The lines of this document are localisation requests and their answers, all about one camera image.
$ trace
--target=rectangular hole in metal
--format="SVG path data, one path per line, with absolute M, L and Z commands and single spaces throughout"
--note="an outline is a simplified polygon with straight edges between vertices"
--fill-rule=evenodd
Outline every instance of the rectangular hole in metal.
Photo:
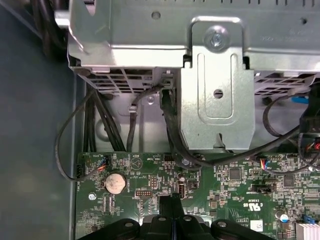
M 91 80 L 93 84 L 112 84 L 111 80 Z
M 274 72 L 266 76 L 265 78 L 266 79 L 282 79 L 283 77 L 284 77 L 283 73 Z
M 268 79 L 260 79 L 260 80 L 256 81 L 256 83 L 265 83 L 267 81 L 269 81 L 269 80 Z
M 113 80 L 115 84 L 128 84 L 127 80 L 122 79 L 122 80 Z
M 86 78 L 87 79 L 105 79 L 105 80 L 109 80 L 109 78 L 107 76 L 94 75 L 94 74 L 90 74 Z
M 141 77 L 141 76 L 128 76 L 128 75 L 127 75 L 127 78 L 128 78 L 128 79 L 132 79 L 132 80 L 142 80 L 142 77 Z
M 124 81 L 126 80 L 126 79 L 125 79 L 125 76 L 123 76 L 123 75 L 110 75 L 109 77 L 110 77 L 112 80 L 113 80 L 113 79 L 121 79 L 121 80 L 124 80 Z
M 297 78 L 298 79 L 306 79 L 306 78 L 309 78 L 309 77 L 312 77 L 312 76 L 314 76 L 314 74 L 304 73 L 304 74 L 300 74 Z
M 127 75 L 152 75 L 152 69 L 125 69 Z
M 114 84 L 107 84 L 107 83 L 99 83 L 96 84 L 97 87 L 115 87 Z
M 119 68 L 111 68 L 109 74 L 122 74 L 123 75 L 123 72 Z

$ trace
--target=motherboard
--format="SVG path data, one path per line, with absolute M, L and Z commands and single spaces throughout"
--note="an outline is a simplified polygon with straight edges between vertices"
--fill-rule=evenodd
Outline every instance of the motherboard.
M 204 155 L 222 158 L 229 153 Z M 273 171 L 301 167 L 295 154 L 264 154 Z M 295 240 L 296 224 L 320 219 L 320 172 L 306 169 L 274 176 L 259 161 L 241 161 L 198 171 L 184 170 L 168 153 L 80 153 L 78 177 L 106 167 L 78 182 L 75 238 L 79 239 L 123 218 L 142 224 L 159 213 L 159 198 L 179 193 L 184 212 L 210 224 L 228 219 L 277 240 Z

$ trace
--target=electronic component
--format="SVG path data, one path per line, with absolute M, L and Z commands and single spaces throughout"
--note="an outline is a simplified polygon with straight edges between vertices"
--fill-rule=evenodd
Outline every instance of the electronic component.
M 111 173 L 104 181 L 104 187 L 111 194 L 120 194 L 126 185 L 126 177 L 119 172 Z
M 285 231 L 278 231 L 276 233 L 276 238 L 277 238 L 277 240 L 285 240 L 288 238 L 288 234 Z
M 213 200 L 213 201 L 219 201 L 219 199 L 220 199 L 220 196 L 219 196 L 219 195 L 214 195 L 214 196 L 212 196 L 212 200 Z
M 182 172 L 179 172 L 177 175 L 178 181 L 181 183 L 184 183 L 186 181 L 186 178 Z
M 188 180 L 188 189 L 196 190 L 198 188 L 198 182 L 196 180 Z
M 251 191 L 261 194 L 270 194 L 273 193 L 276 189 L 275 184 L 252 184 Z
M 319 240 L 320 226 L 317 224 L 295 224 L 296 240 Z
M 97 226 L 97 225 L 93 225 L 93 226 L 91 227 L 91 231 L 92 231 L 92 232 L 98 231 L 98 226 Z
M 231 168 L 229 170 L 229 179 L 230 180 L 241 180 L 241 169 L 240 168 Z
M 186 186 L 183 183 L 178 185 L 178 193 L 180 194 L 180 199 L 184 199 L 186 197 Z
M 152 198 L 152 191 L 151 190 L 136 190 L 134 195 L 136 197 L 140 197 L 140 198 Z
M 310 216 L 307 216 L 307 215 L 303 215 L 303 221 L 304 223 L 306 224 L 315 224 L 316 223 L 316 220 L 313 219 L 312 217 Z
M 150 186 L 152 189 L 157 189 L 158 188 L 157 185 L 158 185 L 157 184 L 157 176 L 152 175 L 150 177 Z
M 163 161 L 165 161 L 165 162 L 173 162 L 174 158 L 173 158 L 172 155 L 164 155 L 163 156 Z
M 217 201 L 210 201 L 210 208 L 211 209 L 217 209 L 218 208 L 218 202 Z
M 85 175 L 86 166 L 84 163 L 77 164 L 75 167 L 76 178 L 79 179 Z
M 85 163 L 84 169 L 90 171 L 101 164 L 101 158 L 105 155 L 112 156 L 112 164 L 108 169 L 77 183 L 76 239 L 90 233 L 94 225 L 100 229 L 120 219 L 138 220 L 148 215 L 159 214 L 160 196 L 178 193 L 179 187 L 183 198 L 182 207 L 187 214 L 200 217 L 206 214 L 208 219 L 227 218 L 274 238 L 281 233 L 281 240 L 286 239 L 286 234 L 287 240 L 296 240 L 295 224 L 307 223 L 303 221 L 303 214 L 314 220 L 319 217 L 315 214 L 320 210 L 319 192 L 315 187 L 320 184 L 318 172 L 301 174 L 299 184 L 284 187 L 283 176 L 270 176 L 258 164 L 245 159 L 238 161 L 236 165 L 219 165 L 216 170 L 203 167 L 199 171 L 181 170 L 175 164 L 164 162 L 164 156 L 169 155 L 167 153 L 81 153 L 77 163 Z M 210 159 L 218 159 L 229 155 L 214 153 L 209 156 Z M 125 159 L 132 160 L 136 156 L 143 163 L 139 170 L 133 170 L 129 163 L 122 164 Z M 267 167 L 270 170 L 292 171 L 301 166 L 297 155 L 287 158 L 287 154 L 264 153 L 263 156 L 268 159 Z M 103 190 L 101 182 L 105 181 L 108 172 L 119 173 L 119 169 L 126 173 L 126 187 L 121 194 L 114 195 Z M 230 169 L 241 170 L 241 183 L 230 180 Z M 252 169 L 259 169 L 260 174 L 250 175 Z M 183 174 L 185 182 L 179 182 L 179 173 Z M 157 188 L 153 189 L 155 177 Z M 274 194 L 264 194 L 271 190 Z M 90 193 L 96 194 L 96 200 L 88 201 Z M 281 207 L 275 209 L 279 202 L 282 202 Z M 289 217 L 289 221 L 278 220 L 275 217 L 277 211 L 283 211 L 283 214 Z
M 210 217 L 216 218 L 218 216 L 218 213 L 217 213 L 217 211 L 210 210 L 209 215 L 210 215 Z
M 294 175 L 285 175 L 283 177 L 283 187 L 293 188 L 295 186 L 295 176 Z
M 287 221 L 287 222 L 280 221 L 279 227 L 282 230 L 289 230 L 290 229 L 290 222 L 289 221 Z
M 289 217 L 287 214 L 285 214 L 284 211 L 278 210 L 275 212 L 275 218 L 280 220 L 282 223 L 287 223 L 289 221 Z

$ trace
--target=metal bracket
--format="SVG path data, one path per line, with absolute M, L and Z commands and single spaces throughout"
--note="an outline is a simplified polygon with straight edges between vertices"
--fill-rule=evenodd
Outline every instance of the metal bracket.
M 180 130 L 190 150 L 248 149 L 255 130 L 254 72 L 243 63 L 244 27 L 236 17 L 191 23 L 192 62 L 181 69 Z

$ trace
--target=screw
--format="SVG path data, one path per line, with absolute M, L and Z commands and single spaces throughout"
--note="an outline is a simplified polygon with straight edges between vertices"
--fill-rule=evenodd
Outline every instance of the screw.
M 148 96 L 147 102 L 148 102 L 149 105 L 154 104 L 154 102 L 155 102 L 155 97 L 154 97 L 154 96 Z
M 97 195 L 94 192 L 91 192 L 91 193 L 89 193 L 88 198 L 90 201 L 94 201 L 97 199 Z
M 227 226 L 227 224 L 224 221 L 219 221 L 217 225 L 221 228 L 225 228 Z
M 215 47 L 215 48 L 220 47 L 222 42 L 223 42 L 223 38 L 220 33 L 213 34 L 213 36 L 211 38 L 211 44 L 213 47 Z
M 189 165 L 189 164 L 190 164 L 189 160 L 187 160 L 187 159 L 185 159 L 185 158 L 184 158 L 184 159 L 182 159 L 182 161 L 181 161 L 181 162 L 182 162 L 182 164 L 183 164 L 183 165 L 185 165 L 185 166 L 187 166 L 187 165 Z
M 186 222 L 190 222 L 190 221 L 192 220 L 192 218 L 189 217 L 189 216 L 185 216 L 185 217 L 183 218 L 183 220 L 185 220 Z

